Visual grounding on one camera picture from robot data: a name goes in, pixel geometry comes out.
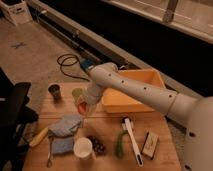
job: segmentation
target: wooden tabletop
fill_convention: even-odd
[[[77,109],[72,98],[72,90],[86,88],[85,83],[61,83],[63,100],[55,104],[51,95],[47,92],[41,113],[39,116],[37,131],[57,122],[65,114],[77,114]],[[150,160],[143,156],[144,166],[138,167],[134,158],[131,141],[128,135],[123,139],[124,157],[118,159],[115,156],[115,142],[118,134],[122,131],[122,117],[129,116],[134,123],[134,136],[140,149],[142,149],[147,131],[153,131],[159,135],[159,143],[155,157]],[[130,114],[107,114],[98,104],[95,113],[86,118],[83,128],[79,128],[74,139],[82,136],[95,135],[102,140],[107,148],[107,155],[96,157],[88,161],[80,161],[72,153],[58,155],[53,158],[51,168],[46,167],[49,142],[45,138],[38,146],[29,149],[23,170],[63,170],[63,171],[180,171],[180,163],[172,142],[172,137],[164,117],[158,112],[130,113]]]

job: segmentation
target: green object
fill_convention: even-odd
[[[118,139],[117,139],[117,142],[116,142],[116,146],[115,146],[115,154],[120,159],[123,158],[123,156],[124,156],[124,151],[123,151],[123,146],[122,146],[122,139],[123,139],[123,136],[125,134],[128,134],[127,130],[122,131],[121,133],[119,133]]]
[[[75,101],[78,100],[79,96],[83,93],[83,89],[82,88],[75,88],[73,91],[72,91],[72,96],[73,98],[75,99]]]

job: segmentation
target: black chair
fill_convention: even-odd
[[[27,93],[31,83],[21,82],[13,85],[0,67],[0,170],[7,161],[12,170],[22,170],[21,152],[28,145],[18,146],[27,123],[38,120],[35,111],[28,108]]]

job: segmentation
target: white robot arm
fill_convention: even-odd
[[[213,97],[195,99],[120,76],[117,66],[106,63],[90,67],[91,82],[84,94],[86,103],[98,103],[106,88],[114,88],[151,106],[187,128],[183,170],[213,170]]]

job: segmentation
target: orange tray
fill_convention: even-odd
[[[165,88],[159,72],[155,69],[124,70],[119,71],[119,74],[127,78]],[[107,113],[154,111],[151,107],[111,88],[108,88],[104,92],[101,102]]]

